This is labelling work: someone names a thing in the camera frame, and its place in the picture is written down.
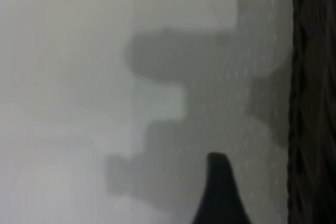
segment black object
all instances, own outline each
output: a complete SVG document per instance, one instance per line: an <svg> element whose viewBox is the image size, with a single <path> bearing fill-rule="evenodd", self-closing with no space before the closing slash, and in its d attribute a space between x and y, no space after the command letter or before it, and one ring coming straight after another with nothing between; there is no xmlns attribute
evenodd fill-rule
<svg viewBox="0 0 336 224"><path fill-rule="evenodd" d="M210 153L206 187L193 224L226 223L250 224L228 158L221 153Z"/></svg>

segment dark fabric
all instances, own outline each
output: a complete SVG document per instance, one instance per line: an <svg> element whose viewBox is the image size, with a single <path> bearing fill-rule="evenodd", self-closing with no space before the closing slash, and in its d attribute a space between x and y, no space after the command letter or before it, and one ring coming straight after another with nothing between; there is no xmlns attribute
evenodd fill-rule
<svg viewBox="0 0 336 224"><path fill-rule="evenodd" d="M207 182L193 224L249 224L240 201L232 168L224 154L210 153Z"/></svg>
<svg viewBox="0 0 336 224"><path fill-rule="evenodd" d="M336 0L293 0L288 223L336 223Z"/></svg>

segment white wall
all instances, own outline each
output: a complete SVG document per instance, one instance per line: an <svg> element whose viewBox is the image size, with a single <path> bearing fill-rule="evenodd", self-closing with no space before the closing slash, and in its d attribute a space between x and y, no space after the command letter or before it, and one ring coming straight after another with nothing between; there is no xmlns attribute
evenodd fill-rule
<svg viewBox="0 0 336 224"><path fill-rule="evenodd" d="M0 222L190 223L222 151L284 223L290 6L0 0Z"/></svg>

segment wall surface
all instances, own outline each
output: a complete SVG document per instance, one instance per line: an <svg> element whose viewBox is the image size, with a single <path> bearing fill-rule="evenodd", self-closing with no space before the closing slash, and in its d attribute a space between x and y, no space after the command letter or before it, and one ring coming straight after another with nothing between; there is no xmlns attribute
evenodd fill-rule
<svg viewBox="0 0 336 224"><path fill-rule="evenodd" d="M0 0L0 223L191 223L206 154L286 223L291 0Z"/></svg>

